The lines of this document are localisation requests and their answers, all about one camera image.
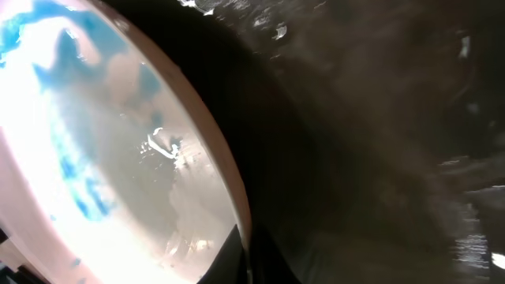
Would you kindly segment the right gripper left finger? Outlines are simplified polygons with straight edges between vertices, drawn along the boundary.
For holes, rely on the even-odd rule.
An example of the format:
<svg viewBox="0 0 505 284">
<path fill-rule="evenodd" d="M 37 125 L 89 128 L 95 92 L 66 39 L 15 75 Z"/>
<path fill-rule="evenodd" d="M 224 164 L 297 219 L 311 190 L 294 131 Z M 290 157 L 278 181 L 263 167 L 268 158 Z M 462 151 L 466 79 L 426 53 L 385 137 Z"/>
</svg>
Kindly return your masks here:
<svg viewBox="0 0 505 284">
<path fill-rule="evenodd" d="M 207 272 L 197 284 L 247 284 L 245 250 L 236 226 L 230 231 L 223 246 Z"/>
</svg>

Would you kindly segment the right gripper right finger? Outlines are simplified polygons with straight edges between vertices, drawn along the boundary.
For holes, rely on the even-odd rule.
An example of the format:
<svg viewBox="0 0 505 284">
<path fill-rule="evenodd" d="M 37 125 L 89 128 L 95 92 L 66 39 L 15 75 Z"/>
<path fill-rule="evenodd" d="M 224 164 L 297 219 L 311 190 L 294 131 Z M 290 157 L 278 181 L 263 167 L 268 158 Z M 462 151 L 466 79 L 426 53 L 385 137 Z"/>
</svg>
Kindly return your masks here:
<svg viewBox="0 0 505 284">
<path fill-rule="evenodd" d="M 264 227 L 252 232 L 249 259 L 253 284 L 301 284 Z"/>
</svg>

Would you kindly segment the white plate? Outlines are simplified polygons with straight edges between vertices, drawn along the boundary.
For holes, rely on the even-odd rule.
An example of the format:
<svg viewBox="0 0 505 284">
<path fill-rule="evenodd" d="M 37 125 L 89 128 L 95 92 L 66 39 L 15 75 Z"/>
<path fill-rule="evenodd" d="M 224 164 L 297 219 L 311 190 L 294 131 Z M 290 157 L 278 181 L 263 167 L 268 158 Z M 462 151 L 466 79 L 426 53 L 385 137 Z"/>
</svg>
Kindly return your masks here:
<svg viewBox="0 0 505 284">
<path fill-rule="evenodd" d="M 198 283 L 245 187 L 182 71 L 101 1 L 1 4 L 1 260 L 50 283 Z"/>
</svg>

